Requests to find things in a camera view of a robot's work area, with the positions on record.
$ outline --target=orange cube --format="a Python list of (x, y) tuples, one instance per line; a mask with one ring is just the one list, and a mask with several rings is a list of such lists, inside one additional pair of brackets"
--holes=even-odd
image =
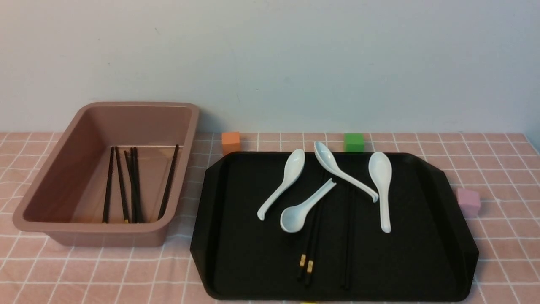
[(242, 151), (242, 147), (240, 146), (240, 132), (221, 133), (221, 146), (223, 148), (223, 155)]

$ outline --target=white grid line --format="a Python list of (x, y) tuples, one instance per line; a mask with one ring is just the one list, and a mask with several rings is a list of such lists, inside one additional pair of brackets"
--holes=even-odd
[[(491, 143), (488, 142), (488, 146), (489, 146), (489, 148), (493, 151), (493, 153), (495, 153), (495, 150), (494, 150), (493, 147), (491, 146)], [(497, 162), (499, 162), (499, 164), (500, 164), (501, 167), (502, 167), (503, 164), (501, 163), (501, 160), (499, 160), (499, 157), (498, 157), (497, 155), (495, 155), (495, 158), (497, 159)], [(506, 176), (508, 177), (508, 179), (510, 180), (510, 182), (512, 183), (512, 186), (514, 187), (514, 190), (516, 191), (517, 195), (519, 195), (519, 198), (520, 198), (521, 200), (523, 200), (523, 197), (521, 196), (521, 193), (517, 190), (516, 185), (513, 184), (512, 179), (510, 178), (510, 175), (508, 174), (507, 170), (503, 168), (503, 171), (504, 171), (504, 173), (506, 174)], [(502, 208), (501, 203), (500, 203), (499, 200), (497, 200), (497, 204), (499, 205), (499, 208), (500, 208), (501, 210), (503, 210), (503, 208)], [(529, 211), (529, 214), (532, 216), (532, 211), (531, 211), (531, 209), (529, 209), (529, 206), (527, 206), (527, 204), (524, 204), (524, 205), (525, 205), (525, 207), (527, 208), (527, 210)], [(511, 223), (508, 219), (506, 219), (506, 221), (507, 221), (508, 225), (510, 226), (510, 228), (512, 229), (512, 232), (514, 233), (514, 235), (517, 237), (517, 242), (519, 243), (519, 246), (521, 247), (521, 250), (523, 250), (523, 252), (525, 253), (525, 257), (528, 258), (529, 255), (528, 255), (527, 252), (525, 251), (525, 247), (523, 246), (523, 244), (521, 244), (521, 241), (520, 241), (521, 237), (519, 237), (519, 236), (517, 235), (516, 231), (514, 230), (514, 227), (512, 226), (512, 223)], [(531, 261), (529, 261), (529, 265), (531, 266), (532, 270), (535, 272), (536, 277), (540, 280), (540, 275), (538, 275), (538, 272), (536, 271), (536, 268), (535, 268), (535, 266), (532, 264)]]
[[(47, 239), (45, 241), (45, 245), (49, 242), (49, 241), (52, 241), (52, 239)], [(62, 278), (62, 275), (64, 275), (64, 272), (66, 270), (66, 266), (68, 265), (68, 261), (69, 261), (69, 257), (71, 255), (71, 253), (73, 252), (73, 250), (75, 249), (75, 246), (71, 246), (71, 249), (69, 251), (69, 253), (67, 254), (67, 257), (65, 258), (65, 262), (64, 262), (64, 266), (62, 267), (62, 271), (60, 272), (60, 275), (58, 276), (58, 280), (56, 281), (56, 285), (55, 287), (53, 288), (52, 290), (52, 293), (51, 293), (51, 296), (49, 297), (49, 300), (47, 301), (47, 304), (50, 304), (51, 301), (52, 301), (52, 298), (54, 297), (55, 295), (55, 292), (56, 292), (56, 288), (58, 287), (58, 284), (60, 283), (60, 279)]]
[[(469, 145), (468, 145), (467, 143), (465, 143), (465, 146), (467, 147), (467, 149), (469, 150), (469, 152), (471, 152), (471, 150), (470, 150), (470, 148), (469, 148)], [(476, 167), (479, 168), (478, 163), (476, 162), (476, 159), (475, 159), (474, 157), (473, 157), (472, 159), (474, 160), (474, 163), (475, 163)], [(484, 180), (486, 180), (486, 179), (485, 179), (485, 176), (484, 176), (484, 173), (483, 173), (482, 171), (480, 171), (480, 173), (482, 174), (482, 177), (484, 178)], [(490, 187), (490, 186), (488, 186), (488, 189), (489, 189), (489, 191), (491, 192), (491, 194), (493, 195), (493, 197), (495, 197), (495, 194), (494, 194), (493, 190), (491, 190), (491, 187)], [(488, 233), (487, 233), (487, 231), (486, 231), (486, 229), (485, 229), (485, 227), (484, 227), (484, 224), (482, 223), (482, 221), (479, 221), (479, 223), (480, 223), (480, 227), (481, 227), (482, 230), (484, 231), (484, 234), (487, 236)], [(495, 252), (495, 247), (494, 247), (493, 244), (491, 243), (491, 240), (488, 239), (488, 242), (489, 242), (489, 245), (491, 246), (491, 248), (493, 249), (493, 253), (495, 254), (495, 257), (497, 258), (497, 263), (499, 264), (499, 267), (501, 268), (501, 270), (502, 270), (502, 272), (503, 272), (503, 274), (504, 274), (504, 278), (506, 279), (507, 283), (510, 283), (510, 279), (508, 278), (508, 274), (506, 273), (506, 270), (504, 269), (504, 267), (503, 267), (501, 261), (499, 260), (499, 257), (498, 257), (498, 255), (497, 255), (497, 253)], [(518, 296), (517, 296), (517, 294), (516, 294), (516, 291), (514, 290), (514, 288), (513, 288), (512, 286), (510, 286), (510, 289), (512, 290), (512, 293), (514, 294), (514, 298), (516, 299), (516, 301), (517, 301), (518, 304), (519, 304), (519, 298), (518, 298)]]
[(120, 294), (122, 294), (122, 287), (125, 284), (127, 271), (130, 269), (130, 263), (131, 263), (131, 257), (133, 256), (133, 252), (135, 251), (135, 238), (133, 239), (133, 246), (131, 247), (130, 257), (127, 259), (126, 269), (124, 270), (124, 276), (122, 276), (122, 281), (120, 283), (120, 288), (118, 288), (118, 294), (116, 295), (116, 299), (114, 300), (115, 303), (118, 303), (118, 299), (120, 299)]
[[(461, 186), (461, 187), (487, 187), (490, 192), (492, 193), (492, 195), (494, 194), (491, 187), (492, 186), (512, 186), (514, 188), (514, 190), (518, 193), (519, 195), (519, 198), (520, 200), (511, 200), (511, 201), (515, 201), (515, 202), (523, 202), (528, 210), (528, 212), (530, 213), (531, 217), (507, 217), (506, 216), (506, 213), (504, 212), (504, 209), (501, 208), (501, 201), (500, 200), (497, 200), (497, 199), (494, 199), (494, 200), (483, 200), (483, 202), (494, 202), (494, 203), (497, 203), (499, 208), (502, 210), (503, 214), (504, 214), (504, 217), (477, 217), (475, 219), (472, 219), (472, 220), (475, 220), (475, 221), (478, 221), (482, 230), (484, 231), (484, 233), (486, 233), (486, 230), (485, 230), (485, 227), (483, 225), (483, 222), (485, 220), (506, 220), (509, 227), (512, 229), (512, 232), (514, 233), (515, 237), (475, 237), (474, 239), (475, 240), (488, 240), (488, 242), (490, 243), (490, 245), (492, 246), (491, 244), (491, 241), (490, 240), (518, 240), (520, 246), (521, 246), (521, 249), (522, 251), (525, 253), (525, 257), (526, 259), (499, 259), (498, 256), (497, 256), (497, 253), (495, 252), (495, 259), (479, 259), (479, 261), (497, 261), (501, 270), (503, 271), (504, 273), (504, 276), (505, 276), (505, 279), (506, 279), (506, 282), (500, 282), (500, 283), (482, 283), (482, 282), (479, 282), (478, 281), (478, 278), (476, 277), (475, 275), (475, 278), (474, 278), (474, 284), (476, 285), (476, 287), (478, 288), (478, 292), (480, 293), (480, 295), (482, 296), (482, 299), (484, 301), (484, 303), (486, 303), (486, 299), (483, 295), (483, 290), (481, 288), (481, 286), (483, 285), (500, 285), (500, 286), (510, 286), (510, 288), (512, 289), (512, 292), (514, 294), (514, 297), (516, 298), (517, 301), (519, 301), (519, 298), (517, 297), (516, 295), (516, 292), (514, 291), (513, 289), (513, 286), (519, 286), (519, 285), (540, 285), (540, 282), (532, 282), (532, 283), (522, 283), (522, 282), (510, 282), (509, 280), (509, 277), (507, 276), (507, 273), (506, 271), (504, 270), (504, 268), (502, 267), (502, 264), (501, 264), (501, 261), (528, 261), (529, 262), (529, 265), (533, 268), (536, 276), (540, 279), (540, 274), (537, 272), (536, 268), (533, 266), (532, 262), (536, 262), (536, 261), (540, 261), (540, 259), (529, 259), (529, 256), (527, 254), (527, 251), (524, 250), (524, 247), (522, 246), (520, 240), (540, 240), (540, 237), (519, 237), (517, 236), (510, 220), (536, 220), (537, 224), (540, 225), (540, 223), (538, 222), (538, 220), (540, 220), (540, 217), (535, 217), (534, 214), (532, 213), (531, 209), (529, 208), (529, 204), (527, 204), (527, 202), (540, 202), (540, 197), (538, 198), (538, 200), (524, 200), (521, 193), (517, 190), (516, 186), (531, 186), (531, 185), (538, 185), (538, 178), (537, 178), (537, 175), (535, 174), (532, 174), (532, 173), (537, 173), (540, 171), (540, 169), (531, 169), (527, 163), (525, 163), (524, 161), (524, 157), (527, 157), (527, 156), (537, 156), (537, 154), (529, 154), (529, 153), (532, 153), (532, 152), (526, 152), (526, 153), (523, 153), (521, 154), (520, 151), (518, 151), (515, 147), (515, 144), (518, 144), (518, 143), (527, 143), (527, 144), (530, 144), (528, 141), (511, 141), (510, 140), (510, 137), (508, 136), (508, 134), (506, 134), (506, 139), (508, 141), (501, 141), (501, 143), (510, 143), (511, 146), (517, 151), (516, 154), (496, 154), (493, 147), (492, 147), (492, 143), (495, 143), (495, 141), (489, 141), (486, 137), (485, 134), (483, 134), (483, 137), (486, 139), (486, 141), (466, 141), (464, 139), (464, 136), (463, 134), (461, 135), (462, 138), (463, 138), (463, 141), (443, 141), (442, 140), (442, 137), (440, 134), (438, 134), (439, 136), (439, 139), (441, 141), (420, 141), (419, 139), (419, 136), (418, 134), (415, 134), (415, 137), (416, 137), (416, 141), (397, 141), (396, 140), (396, 135), (391, 133), (392, 136), (393, 136), (393, 139), (394, 141), (367, 141), (366, 144), (374, 144), (374, 143), (392, 143), (396, 146), (396, 149), (397, 151), (400, 151), (399, 149), (399, 145), (398, 143), (418, 143), (419, 146), (420, 146), (420, 151), (421, 151), (421, 155), (417, 155), (418, 157), (423, 157), (424, 159), (426, 159), (426, 156), (427, 157), (437, 157), (437, 156), (446, 156), (448, 157), (448, 159), (450, 160), (450, 163), (452, 165), (452, 171), (455, 172), (455, 173), (458, 173), (458, 172), (461, 172), (461, 171), (467, 171), (467, 170), (474, 170), (474, 171), (479, 171), (481, 174), (482, 174), (482, 177), (485, 179), (485, 176), (484, 174), (489, 174), (490, 171), (504, 171), (506, 176), (509, 178), (509, 174), (508, 174), (508, 171), (512, 170), (512, 171), (529, 171), (531, 173), (531, 175), (533, 176), (533, 179), (534, 181), (536, 181), (536, 184), (534, 184), (532, 181), (531, 183), (525, 183), (525, 184), (519, 184), (519, 183), (514, 183), (512, 179), (509, 178), (510, 180), (510, 183), (502, 183), (502, 184), (494, 184), (494, 183), (488, 183), (486, 182), (485, 184), (484, 183), (481, 183), (481, 184), (464, 184), (461, 180), (461, 177), (458, 175), (458, 179), (460, 180), (460, 183), (459, 184), (454, 184), (452, 183), (451, 186)], [(7, 167), (2, 167), (0, 169), (5, 169), (3, 172), (1, 172), (0, 174), (0, 180), (2, 179), (2, 177), (8, 172), (8, 170), (20, 170), (21, 173), (27, 173), (28, 170), (30, 171), (30, 173), (28, 174), (28, 176), (26, 177), (26, 180), (28, 180), (30, 178), (30, 176), (32, 175), (32, 172), (34, 171), (34, 169), (23, 169), (23, 168), (12, 168), (12, 165), (13, 163), (17, 160), (17, 158), (19, 156), (39, 156), (39, 159), (38, 159), (38, 162), (36, 163), (35, 167), (41, 163), (41, 161), (43, 160), (43, 157), (46, 157), (48, 156), (48, 153), (47, 151), (49, 150), (49, 146), (51, 144), (51, 142), (53, 142), (52, 138), (54, 137), (54, 134), (51, 135), (51, 138), (49, 141), (34, 141), (34, 140), (29, 140), (31, 137), (31, 135), (29, 135), (29, 137), (26, 139), (26, 141), (5, 141), (5, 140), (2, 140), (0, 141), (0, 146), (4, 143), (4, 142), (24, 142), (24, 145), (23, 145), (23, 148), (21, 149), (21, 152), (19, 154), (0, 154), (0, 156), (2, 155), (6, 155), (6, 156), (15, 156), (15, 158), (13, 159), (13, 161), (11, 162), (10, 165), (8, 165)], [(251, 140), (251, 141), (248, 141), (248, 142), (256, 142), (257, 145), (256, 145), (256, 149), (257, 151), (259, 150), (259, 144), (261, 142), (279, 142), (280, 145), (279, 145), (279, 149), (280, 151), (283, 151), (283, 143), (284, 142), (300, 142), (300, 140), (296, 140), (296, 141), (283, 141), (282, 140), (282, 133), (280, 133), (280, 140), (279, 141), (261, 141), (260, 140), (260, 133), (257, 133), (257, 137), (256, 137), (256, 140)], [(211, 140), (202, 140), (202, 141), (211, 141), (211, 146), (210, 146), (210, 151), (209, 153), (192, 153), (192, 154), (196, 154), (196, 155), (207, 155), (208, 156), (208, 165), (207, 167), (210, 165), (210, 162), (211, 162), (211, 159), (212, 159), (212, 156), (218, 156), (218, 154), (213, 154), (212, 153), (212, 148), (213, 148), (213, 145), (215, 143), (217, 143), (219, 140), (216, 139), (216, 134), (212, 134), (212, 139)], [(304, 149), (306, 149), (306, 141), (305, 141), (305, 133), (302, 133), (302, 145), (304, 147)], [(25, 147), (26, 147), (26, 144), (29, 143), (29, 142), (48, 142), (48, 145), (47, 147), (45, 148), (45, 151), (41, 154), (41, 155), (33, 155), (33, 154), (21, 154), (22, 151), (24, 151)], [(332, 141), (332, 140), (328, 140), (328, 137), (327, 137), (327, 134), (325, 133), (325, 143), (326, 145), (328, 145), (328, 143), (331, 143), (331, 142), (339, 142), (339, 143), (342, 143), (343, 141)], [(424, 153), (424, 150), (423, 150), (423, 147), (422, 147), (422, 144), (421, 143), (442, 143), (442, 146), (446, 152), (446, 154), (444, 155), (426, 155)], [(449, 154), (448, 153), (448, 150), (447, 150), (447, 147), (446, 147), (446, 144), (447, 143), (463, 143), (465, 144), (465, 146), (467, 147), (467, 150), (469, 151), (469, 154), (466, 154), (465, 152), (460, 152), (460, 153), (455, 153), (455, 154)], [(473, 154), (470, 150), (470, 147), (469, 147), (469, 143), (484, 143), (484, 144), (487, 144), (491, 151), (493, 152), (493, 154), (485, 154), (485, 155), (479, 155), (479, 154)], [(478, 167), (477, 169), (456, 169), (455, 168), (455, 165), (454, 165), (454, 161), (452, 160), (451, 156), (472, 156), (472, 159), (474, 160), (476, 166)], [(478, 163), (476, 162), (476, 159), (475, 157), (476, 156), (492, 156), (494, 158), (497, 159), (497, 161), (499, 162), (499, 164), (501, 165), (501, 168), (497, 168), (497, 169), (480, 169), (480, 167), (478, 166)], [(502, 166), (502, 163), (501, 163), (501, 160), (499, 159), (499, 157), (505, 157), (505, 156), (512, 156), (512, 157), (519, 157), (519, 159), (525, 164), (525, 167), (526, 169), (507, 169), (505, 167)], [(201, 169), (206, 169), (207, 167), (202, 167), (202, 166), (189, 166), (189, 168), (201, 168)], [(11, 197), (5, 197), (3, 199), (8, 199), (8, 203), (13, 200), (13, 199), (18, 199), (18, 198), (21, 198), (22, 196), (20, 195), (16, 195), (17, 192), (20, 190), (21, 187), (23, 186), (27, 186), (27, 185), (30, 185), (30, 183), (27, 183), (26, 180), (24, 182), (11, 182), (11, 181), (3, 181), (3, 182), (0, 182), (0, 184), (6, 184), (6, 183), (14, 183), (14, 184), (17, 184), (17, 189), (15, 190), (15, 192), (13, 193), (13, 195)], [(198, 180), (187, 180), (186, 182), (188, 183), (193, 183), (194, 185), (197, 184), (197, 185), (200, 185), (202, 184), (201, 181), (198, 181)], [(191, 199), (191, 200), (199, 200), (198, 197), (187, 197), (187, 196), (183, 196), (182, 199)], [(0, 212), (0, 214), (7, 214), (7, 215), (12, 215), (12, 212)], [(194, 215), (183, 215), (183, 214), (180, 214), (178, 215), (177, 217), (185, 217), (185, 218), (195, 218)], [(131, 249), (131, 252), (130, 252), (130, 256), (128, 259), (126, 258), (123, 258), (123, 259), (102, 259), (102, 253), (103, 253), (103, 247), (101, 249), (101, 251), (99, 252), (99, 255), (97, 256), (97, 258), (72, 258), (70, 257), (71, 256), (71, 252), (73, 251), (74, 247), (71, 247), (69, 253), (67, 254), (67, 257), (39, 257), (41, 255), (41, 252), (42, 250), (44, 249), (44, 247), (46, 246), (47, 242), (50, 241), (51, 239), (48, 238), (47, 236), (45, 235), (23, 235), (21, 232), (19, 232), (18, 234), (13, 234), (13, 235), (3, 235), (3, 234), (0, 234), (0, 237), (9, 237), (9, 238), (13, 238), (15, 239), (15, 241), (13, 242), (13, 245), (11, 246), (11, 249), (10, 251), (8, 252), (6, 258), (2, 259), (0, 258), (0, 262), (3, 262), (3, 261), (6, 261), (6, 260), (31, 260), (31, 261), (34, 261), (34, 263), (32, 264), (32, 269), (28, 272), (27, 274), (27, 277), (26, 277), (26, 280), (25, 281), (21, 281), (21, 282), (16, 282), (16, 281), (2, 281), (0, 283), (20, 283), (20, 284), (23, 284), (23, 287), (24, 287), (24, 284), (53, 284), (55, 285), (50, 297), (49, 297), (49, 302), (51, 301), (51, 299), (53, 298), (54, 294), (55, 294), (55, 291), (56, 291), (56, 287), (58, 285), (64, 285), (64, 284), (80, 284), (80, 285), (87, 285), (87, 288), (86, 288), (86, 291), (85, 291), (85, 294), (84, 294), (84, 299), (86, 299), (86, 296), (87, 296), (87, 293), (89, 291), (89, 288), (91, 285), (120, 285), (120, 288), (118, 290), (118, 294), (117, 294), (117, 301), (120, 297), (120, 294), (121, 294), (121, 291), (122, 291), (122, 286), (125, 286), (125, 285), (151, 285), (151, 291), (150, 291), (150, 294), (148, 296), (148, 302), (150, 303), (151, 302), (151, 299), (152, 299), (152, 294), (153, 294), (153, 287), (154, 287), (154, 284), (155, 283), (171, 283), (171, 284), (184, 284), (184, 295), (185, 295), (185, 292), (186, 292), (186, 286), (187, 284), (192, 284), (192, 285), (199, 285), (200, 283), (198, 282), (188, 282), (188, 274), (189, 274), (189, 271), (190, 269), (189, 268), (192, 268), (191, 267), (191, 264), (192, 264), (192, 256), (190, 255), (190, 257), (163, 257), (163, 253), (164, 253), (164, 249), (165, 249), (165, 244), (162, 245), (161, 247), (161, 251), (159, 253), (159, 257), (156, 257), (156, 258), (152, 258), (152, 259), (133, 259), (132, 258), (132, 255), (133, 255), (133, 252), (134, 252), (134, 247), (132, 247)], [(170, 240), (170, 238), (173, 238), (173, 237), (184, 237), (184, 238), (188, 238), (190, 239), (192, 236), (191, 235), (186, 235), (186, 234), (174, 234), (174, 235), (169, 235), (167, 236), (167, 240)], [(17, 242), (20, 240), (20, 239), (45, 239), (45, 242), (43, 244), (43, 246), (41, 247), (41, 250), (39, 251), (38, 253), (38, 256), (36, 258), (14, 258), (14, 257), (11, 257), (11, 252), (14, 250)], [(157, 274), (158, 274), (158, 269), (159, 269), (159, 263), (160, 261), (162, 260), (167, 260), (167, 259), (173, 259), (173, 260), (187, 260), (188, 262), (188, 270), (186, 272), (186, 277), (185, 277), (185, 280), (182, 281), (182, 282), (174, 282), (174, 281), (156, 281), (157, 279)], [(60, 273), (60, 276), (58, 277), (58, 279), (55, 279), (57, 282), (56, 284), (54, 282), (28, 282), (28, 278), (30, 277), (32, 271), (33, 271), (33, 267), (34, 265), (36, 264), (36, 262), (38, 260), (63, 260), (65, 261), (64, 263), (64, 267), (62, 268), (62, 272)], [(94, 267), (94, 270), (92, 272), (92, 278), (90, 279), (90, 282), (60, 282), (60, 278), (62, 277), (65, 269), (66, 269), (66, 265), (68, 263), (68, 260), (88, 260), (88, 261), (96, 261), (96, 265)], [(126, 269), (125, 269), (125, 273), (124, 273), (124, 277), (122, 279), (122, 282), (120, 283), (99, 283), (99, 282), (92, 282), (93, 278), (94, 278), (94, 275), (96, 274), (96, 270), (97, 270), (97, 267), (98, 267), (98, 264), (100, 261), (126, 261), (127, 260), (127, 265), (126, 265)], [(137, 282), (137, 283), (127, 283), (124, 281), (125, 277), (126, 277), (126, 273), (127, 273), (127, 270), (129, 268), (129, 265), (130, 265), (130, 262), (131, 261), (157, 261), (157, 266), (156, 266), (156, 272), (154, 274), (154, 279), (152, 280), (152, 282)], [(17, 297), (19, 297), (19, 294), (22, 292), (23, 288), (21, 288), (19, 290), (19, 293), (17, 295)]]
[(83, 300), (81, 301), (81, 303), (83, 303), (83, 304), (84, 304), (84, 301), (86, 300), (86, 296), (88, 295), (88, 290), (90, 290), (90, 285), (92, 284), (92, 281), (94, 280), (94, 276), (96, 275), (96, 271), (98, 270), (98, 265), (99, 265), (101, 255), (103, 254), (104, 245), (105, 245), (105, 238), (102, 239), (102, 247), (99, 250), (99, 254), (98, 254), (98, 257), (96, 259), (96, 264), (94, 265), (94, 270), (92, 271), (92, 275), (90, 276), (88, 286), (86, 286), (86, 290), (84, 291)]

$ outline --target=white ceramic spoon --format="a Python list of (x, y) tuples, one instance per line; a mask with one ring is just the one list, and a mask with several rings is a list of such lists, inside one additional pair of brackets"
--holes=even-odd
[(323, 168), (325, 168), (328, 172), (334, 174), (335, 176), (338, 176), (348, 181), (349, 183), (357, 186), (362, 191), (369, 194), (369, 196), (372, 197), (373, 202), (376, 202), (379, 199), (379, 195), (377, 194), (377, 192), (375, 192), (373, 189), (369, 188), (359, 180), (355, 179), (354, 177), (343, 172), (338, 167), (338, 163), (336, 163), (334, 155), (332, 155), (332, 152), (330, 151), (330, 149), (328, 149), (328, 147), (325, 146), (325, 144), (320, 141), (316, 141), (313, 143), (313, 146), (315, 148), (315, 157), (317, 157), (317, 160)]
[(274, 201), (298, 179), (300, 173), (302, 173), (305, 162), (306, 155), (302, 149), (296, 149), (291, 153), (291, 155), (289, 155), (289, 158), (285, 163), (283, 182), (274, 191), (274, 193), (272, 193), (272, 195), (268, 197), (266, 202), (262, 204), (261, 208), (259, 208), (259, 211), (257, 211), (257, 216), (259, 217), (259, 220), (265, 220), (266, 211), (270, 208)]
[(369, 159), (369, 175), (377, 186), (380, 195), (381, 229), (390, 233), (390, 211), (388, 210), (388, 190), (392, 180), (392, 164), (383, 152), (375, 152)]
[(288, 207), (281, 213), (281, 219), (279, 224), (281, 229), (285, 232), (295, 233), (302, 229), (304, 223), (306, 222), (306, 216), (315, 206), (315, 204), (325, 196), (336, 183), (329, 179), (324, 185), (319, 188), (312, 196), (310, 196), (303, 203), (296, 206)]

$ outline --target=chopstick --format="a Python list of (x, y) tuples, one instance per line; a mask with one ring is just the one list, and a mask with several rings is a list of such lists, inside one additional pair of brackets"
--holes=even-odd
[(111, 147), (111, 156), (109, 157), (109, 172), (107, 173), (107, 187), (105, 188), (105, 202), (103, 203), (103, 223), (109, 222), (109, 209), (111, 208), (111, 183), (112, 168), (114, 163), (114, 147)]
[(144, 217), (143, 217), (143, 208), (141, 206), (141, 197), (140, 197), (140, 179), (139, 179), (139, 152), (137, 150), (137, 147), (133, 148), (133, 156), (132, 156), (132, 162), (133, 162), (133, 181), (135, 185), (135, 195), (136, 195), (136, 208), (135, 208), (135, 214), (137, 215), (137, 223), (144, 223)]
[(176, 167), (176, 157), (178, 155), (178, 148), (179, 148), (178, 145), (176, 145), (176, 147), (174, 147), (174, 155), (172, 156), (171, 168), (169, 169), (169, 175), (168, 175), (168, 178), (167, 178), (167, 184), (165, 186), (165, 191), (163, 193), (163, 199), (161, 201), (161, 207), (159, 208), (158, 220), (160, 218), (162, 218), (163, 215), (165, 214), (165, 208), (167, 207), (168, 198), (169, 198), (169, 195), (171, 194), (171, 186), (172, 186), (172, 180), (173, 180), (173, 176), (174, 176), (174, 168)]
[[(133, 155), (133, 148), (130, 148), (130, 153)], [(124, 156), (126, 158), (126, 164), (127, 164), (127, 172), (130, 176), (130, 182), (131, 182), (131, 222), (136, 223), (137, 222), (137, 213), (135, 211), (135, 187), (133, 186), (133, 163), (131, 162), (132, 158), (130, 158), (127, 154), (127, 151), (124, 150)]]
[(341, 279), (341, 287), (348, 290), (350, 288), (350, 277), (352, 274), (352, 259), (353, 259), (353, 242), (354, 242), (354, 210), (355, 210), (355, 190), (351, 185), (348, 186), (348, 204), (347, 212), (345, 213), (345, 225), (344, 231), (345, 235), (343, 239), (345, 240), (344, 246), (342, 247), (342, 263), (343, 263), (343, 277)]
[(347, 271), (345, 274), (345, 290), (350, 289), (350, 279), (353, 272), (353, 249), (354, 249), (354, 219), (355, 219), (355, 190), (350, 188), (351, 198), (350, 198), (350, 213), (349, 213), (349, 239), (347, 246)]
[(311, 240), (311, 248), (309, 250), (309, 261), (307, 263), (307, 275), (306, 275), (306, 286), (309, 286), (311, 284), (311, 277), (313, 275), (313, 266), (315, 264), (315, 253), (317, 251), (317, 243), (319, 240), (319, 230), (321, 228), (321, 215), (322, 215), (322, 203), (324, 198), (322, 198), (317, 203), (317, 210), (315, 213), (315, 219), (314, 219), (314, 234), (313, 239)]
[(307, 231), (304, 250), (302, 251), (302, 255), (300, 256), (300, 264), (299, 264), (300, 268), (298, 269), (298, 275), (296, 277), (298, 280), (302, 278), (304, 267), (306, 266), (309, 243), (311, 242), (311, 234), (313, 232), (313, 228), (315, 227), (316, 211), (318, 210), (318, 208), (319, 208), (319, 204), (315, 206), (315, 210), (314, 210), (315, 212), (312, 215), (311, 225), (309, 225), (309, 228)]
[[(347, 191), (349, 192), (349, 195), (347, 197), (350, 197), (350, 188), (351, 186), (347, 186)], [(342, 275), (341, 275), (341, 287), (345, 288), (346, 284), (346, 277), (347, 277), (347, 256), (349, 252), (349, 221), (350, 221), (350, 200), (347, 200), (347, 211), (345, 212), (345, 215), (343, 217), (343, 237), (341, 238), (343, 240), (342, 246), (341, 246), (341, 267), (342, 267)]]
[(122, 211), (124, 213), (124, 222), (129, 223), (130, 217), (127, 213), (126, 189), (124, 186), (124, 176), (122, 174), (122, 165), (120, 164), (120, 153), (118, 152), (117, 146), (114, 147), (114, 150), (116, 151), (116, 165), (118, 167), (118, 181), (120, 183), (120, 197), (122, 199)]
[[(325, 181), (325, 172), (322, 173), (322, 179), (321, 183), (324, 183)], [(302, 279), (302, 274), (304, 267), (307, 266), (307, 274), (306, 274), (306, 286), (309, 286), (311, 284), (311, 277), (313, 275), (313, 266), (315, 264), (315, 252), (317, 250), (317, 243), (319, 239), (319, 228), (320, 228), (320, 222), (321, 222), (321, 215), (322, 215), (322, 203), (324, 201), (324, 197), (319, 200), (317, 205), (315, 206), (315, 209), (313, 210), (313, 216), (311, 220), (311, 225), (308, 228), (308, 232), (306, 235), (305, 240), (305, 246), (304, 250), (302, 251), (302, 255), (300, 256), (300, 268), (298, 270), (297, 279)]]

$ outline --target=tray handle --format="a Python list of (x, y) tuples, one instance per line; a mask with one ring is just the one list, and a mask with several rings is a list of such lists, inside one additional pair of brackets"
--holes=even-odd
[(223, 193), (225, 184), (220, 183), (223, 166), (227, 162), (220, 159), (217, 163), (206, 169), (204, 184), (201, 190), (197, 218), (193, 228), (193, 237), (190, 252), (197, 265), (197, 271), (206, 292), (217, 298), (213, 288), (215, 256), (217, 252), (221, 214), (223, 213)]
[(421, 174), (426, 184), (425, 196), (431, 211), (437, 217), (437, 228), (443, 238), (450, 263), (454, 265), (458, 297), (462, 301), (470, 293), (474, 272), (478, 261), (478, 247), (459, 208), (457, 198), (452, 191), (446, 174), (428, 162), (422, 160)]

